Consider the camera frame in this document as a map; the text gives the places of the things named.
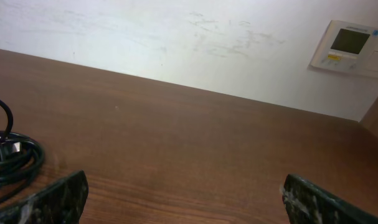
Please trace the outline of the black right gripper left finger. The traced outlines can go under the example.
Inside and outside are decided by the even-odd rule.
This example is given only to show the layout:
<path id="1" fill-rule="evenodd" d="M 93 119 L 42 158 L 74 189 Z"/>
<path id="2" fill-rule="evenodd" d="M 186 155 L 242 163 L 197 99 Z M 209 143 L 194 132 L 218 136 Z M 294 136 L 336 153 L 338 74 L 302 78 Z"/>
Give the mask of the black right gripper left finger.
<path id="1" fill-rule="evenodd" d="M 84 171 L 76 171 L 0 209 L 0 224 L 78 224 L 88 197 Z"/>

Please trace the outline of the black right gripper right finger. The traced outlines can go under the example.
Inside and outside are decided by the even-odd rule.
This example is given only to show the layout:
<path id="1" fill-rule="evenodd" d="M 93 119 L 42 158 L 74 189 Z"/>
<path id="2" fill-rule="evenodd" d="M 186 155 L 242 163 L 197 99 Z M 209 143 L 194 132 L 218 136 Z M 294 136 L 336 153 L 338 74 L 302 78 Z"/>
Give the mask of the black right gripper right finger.
<path id="1" fill-rule="evenodd" d="M 287 175 L 281 192 L 291 224 L 378 224 L 378 217 L 296 174 Z"/>

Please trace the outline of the white wall control panel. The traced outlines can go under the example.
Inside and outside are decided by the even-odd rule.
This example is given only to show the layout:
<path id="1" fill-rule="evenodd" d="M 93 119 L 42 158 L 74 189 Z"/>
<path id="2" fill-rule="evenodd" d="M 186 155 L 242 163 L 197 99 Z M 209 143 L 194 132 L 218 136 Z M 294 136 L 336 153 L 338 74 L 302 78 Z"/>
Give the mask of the white wall control panel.
<path id="1" fill-rule="evenodd" d="M 332 20 L 309 65 L 378 78 L 378 28 Z"/>

